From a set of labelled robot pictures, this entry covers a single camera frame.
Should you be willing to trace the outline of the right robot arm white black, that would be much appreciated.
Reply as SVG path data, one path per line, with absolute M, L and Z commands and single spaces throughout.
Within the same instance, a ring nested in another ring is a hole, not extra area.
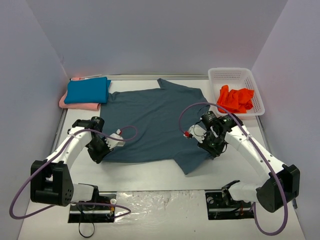
M 266 211 L 274 213 L 298 197 L 300 170 L 286 165 L 266 150 L 234 114 L 217 117 L 212 111 L 204 113 L 199 124 L 188 132 L 195 137 L 199 148 L 212 157 L 219 157 L 226 145 L 232 146 L 251 165 L 259 176 L 256 183 L 234 180 L 222 187 L 222 202 L 229 207 L 236 203 L 258 202 Z

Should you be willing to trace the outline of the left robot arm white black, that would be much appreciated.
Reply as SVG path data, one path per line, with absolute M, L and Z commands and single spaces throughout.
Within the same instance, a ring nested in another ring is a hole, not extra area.
M 70 168 L 84 148 L 87 148 L 96 164 L 112 151 L 106 138 L 94 132 L 101 132 L 104 123 L 98 116 L 90 120 L 76 120 L 56 152 L 43 161 L 33 162 L 30 169 L 33 177 L 30 181 L 32 202 L 63 207 L 82 202 L 89 209 L 100 205 L 99 188 L 91 184 L 73 183 Z

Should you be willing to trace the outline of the dark blue-grey t shirt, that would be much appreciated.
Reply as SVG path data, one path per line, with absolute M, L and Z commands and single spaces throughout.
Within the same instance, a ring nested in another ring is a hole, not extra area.
M 207 102 L 201 89 L 158 79 L 158 88 L 114 92 L 100 108 L 104 120 L 103 132 L 115 133 L 125 129 L 123 147 L 116 147 L 103 158 L 111 163 L 147 163 L 173 159 L 184 174 L 197 169 L 210 154 L 197 146 L 195 139 L 187 139 L 181 130 L 188 130 L 208 111 L 207 105 L 193 106 L 182 118 L 181 112 L 195 103 Z

